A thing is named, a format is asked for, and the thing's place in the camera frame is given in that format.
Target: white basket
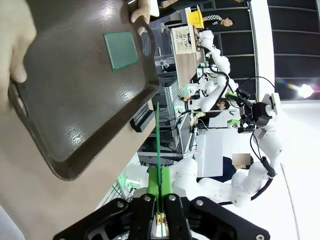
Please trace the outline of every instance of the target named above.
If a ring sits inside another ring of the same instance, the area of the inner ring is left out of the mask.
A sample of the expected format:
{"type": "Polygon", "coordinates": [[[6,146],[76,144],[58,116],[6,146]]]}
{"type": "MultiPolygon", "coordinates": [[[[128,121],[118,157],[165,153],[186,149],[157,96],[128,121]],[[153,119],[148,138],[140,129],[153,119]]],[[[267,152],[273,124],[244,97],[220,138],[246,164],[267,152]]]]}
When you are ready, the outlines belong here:
{"type": "Polygon", "coordinates": [[[175,54],[191,54],[196,53],[195,34],[192,25],[174,27],[171,29],[175,54]]]}

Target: screw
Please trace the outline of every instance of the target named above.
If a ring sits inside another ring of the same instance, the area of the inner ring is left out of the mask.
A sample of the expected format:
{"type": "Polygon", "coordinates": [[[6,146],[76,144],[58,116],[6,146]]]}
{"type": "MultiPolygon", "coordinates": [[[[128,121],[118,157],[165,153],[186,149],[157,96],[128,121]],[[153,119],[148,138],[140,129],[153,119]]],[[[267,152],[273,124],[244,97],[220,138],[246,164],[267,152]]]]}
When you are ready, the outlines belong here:
{"type": "Polygon", "coordinates": [[[263,236],[262,234],[259,234],[256,236],[255,238],[256,240],[265,240],[265,236],[263,236]]]}
{"type": "Polygon", "coordinates": [[[169,196],[169,200],[170,200],[170,201],[174,201],[174,200],[176,200],[176,197],[173,196],[173,195],[170,195],[170,196],[169,196]]]}
{"type": "Polygon", "coordinates": [[[196,204],[197,204],[198,206],[202,206],[202,205],[204,204],[204,202],[201,201],[201,200],[197,200],[197,201],[196,201],[196,204]]]}
{"type": "Polygon", "coordinates": [[[145,197],[144,197],[144,200],[145,200],[146,202],[150,202],[150,201],[151,201],[151,197],[145,196],[145,197]]]}
{"type": "Polygon", "coordinates": [[[123,208],[123,207],[124,207],[124,204],[123,204],[122,202],[119,202],[119,201],[118,201],[118,203],[116,204],[116,206],[117,206],[118,208],[123,208]]]}

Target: bright light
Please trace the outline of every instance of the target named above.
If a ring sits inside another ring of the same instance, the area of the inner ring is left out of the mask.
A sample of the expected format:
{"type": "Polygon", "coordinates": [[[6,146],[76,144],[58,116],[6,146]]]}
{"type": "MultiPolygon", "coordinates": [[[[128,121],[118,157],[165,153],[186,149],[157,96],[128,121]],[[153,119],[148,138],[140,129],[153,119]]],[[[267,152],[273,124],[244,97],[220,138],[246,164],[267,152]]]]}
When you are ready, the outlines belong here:
{"type": "Polygon", "coordinates": [[[298,90],[298,94],[303,97],[303,98],[308,98],[310,97],[315,91],[306,84],[303,84],[302,87],[298,90]]]}

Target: plastic crate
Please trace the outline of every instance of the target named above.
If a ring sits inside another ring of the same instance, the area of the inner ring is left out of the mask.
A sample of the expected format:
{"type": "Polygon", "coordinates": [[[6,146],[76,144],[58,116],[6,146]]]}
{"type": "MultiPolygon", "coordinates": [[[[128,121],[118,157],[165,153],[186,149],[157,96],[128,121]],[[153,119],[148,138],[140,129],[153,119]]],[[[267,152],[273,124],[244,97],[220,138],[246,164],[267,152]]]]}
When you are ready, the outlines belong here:
{"type": "Polygon", "coordinates": [[[204,20],[200,10],[188,14],[189,24],[194,25],[196,29],[204,29],[204,20]]]}
{"type": "Polygon", "coordinates": [[[191,54],[197,52],[192,25],[171,29],[175,54],[191,54]]]}

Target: tray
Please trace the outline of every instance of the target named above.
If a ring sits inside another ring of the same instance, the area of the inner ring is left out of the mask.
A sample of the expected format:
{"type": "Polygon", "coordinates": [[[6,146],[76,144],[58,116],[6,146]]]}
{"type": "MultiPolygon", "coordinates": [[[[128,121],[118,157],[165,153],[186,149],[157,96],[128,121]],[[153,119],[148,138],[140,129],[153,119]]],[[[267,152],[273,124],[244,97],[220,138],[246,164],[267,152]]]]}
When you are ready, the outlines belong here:
{"type": "Polygon", "coordinates": [[[10,84],[9,99],[51,171],[70,181],[158,91],[155,38],[142,17],[130,22],[124,1],[28,3],[37,37],[24,59],[28,79],[10,84]],[[149,56],[140,26],[151,39],[149,56]],[[112,70],[103,36],[114,32],[131,32],[138,55],[119,71],[112,70]]]}

